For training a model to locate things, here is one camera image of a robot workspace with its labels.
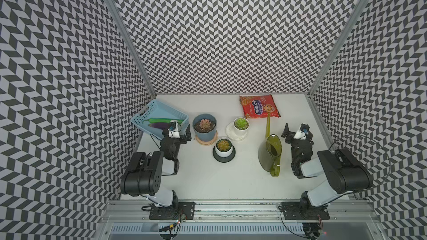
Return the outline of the green transparent watering can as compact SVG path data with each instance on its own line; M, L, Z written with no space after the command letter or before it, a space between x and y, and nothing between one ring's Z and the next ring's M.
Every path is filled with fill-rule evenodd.
M265 139L259 147L258 159L261 167L269 172L272 177L280 175L282 144L280 137L270 133L270 119L268 114L266 123Z

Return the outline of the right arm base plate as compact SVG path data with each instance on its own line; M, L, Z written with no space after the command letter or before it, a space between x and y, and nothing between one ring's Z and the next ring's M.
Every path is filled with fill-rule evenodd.
M327 221L330 220L326 207L301 206L299 202L282 202L281 208L286 220Z

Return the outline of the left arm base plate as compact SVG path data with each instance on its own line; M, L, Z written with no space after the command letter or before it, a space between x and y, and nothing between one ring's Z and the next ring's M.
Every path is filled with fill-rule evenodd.
M195 214L195 202L178 202L169 207L152 206L150 220L193 220Z

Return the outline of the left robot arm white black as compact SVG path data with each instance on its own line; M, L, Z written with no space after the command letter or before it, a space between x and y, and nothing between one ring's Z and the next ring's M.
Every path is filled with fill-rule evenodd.
M136 152L132 155L121 179L122 194L143 197L161 210L178 210L176 192L162 186L161 180L163 176L174 176L178 173L180 147L191 141L189 125L185 128L185 134L176 137L174 133L179 133L179 130L179 123L170 122L170 128L163 131L158 151Z

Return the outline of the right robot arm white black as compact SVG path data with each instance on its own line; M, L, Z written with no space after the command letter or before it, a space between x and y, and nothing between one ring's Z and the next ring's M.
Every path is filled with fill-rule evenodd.
M326 180L301 195L298 210L319 210L344 195L370 189L373 178L347 148L313 152L313 134L307 124L293 132L286 124L281 137L291 146L291 169L298 179L324 175Z

